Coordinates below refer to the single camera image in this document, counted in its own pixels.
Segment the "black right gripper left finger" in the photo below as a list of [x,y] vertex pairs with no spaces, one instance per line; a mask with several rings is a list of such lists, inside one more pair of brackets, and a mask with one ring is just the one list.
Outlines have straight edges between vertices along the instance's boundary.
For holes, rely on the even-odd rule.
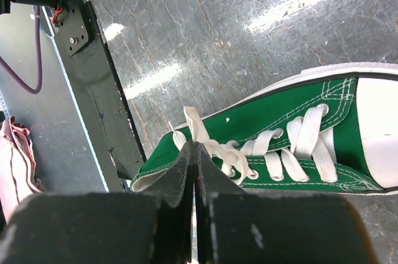
[[2,263],[187,263],[193,143],[146,190],[39,194],[1,235]]

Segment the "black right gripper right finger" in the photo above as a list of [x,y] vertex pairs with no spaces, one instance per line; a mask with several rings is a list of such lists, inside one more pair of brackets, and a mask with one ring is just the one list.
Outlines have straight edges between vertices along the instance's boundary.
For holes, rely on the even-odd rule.
[[356,209],[331,195],[245,192],[194,145],[200,263],[376,263]]

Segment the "green canvas sneaker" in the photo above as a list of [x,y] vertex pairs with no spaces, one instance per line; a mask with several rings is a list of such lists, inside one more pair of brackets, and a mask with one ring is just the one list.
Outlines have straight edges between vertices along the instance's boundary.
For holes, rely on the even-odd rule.
[[186,122],[160,140],[132,180],[143,191],[183,145],[249,189],[397,194],[397,65],[354,62],[303,70],[212,115],[185,106]]

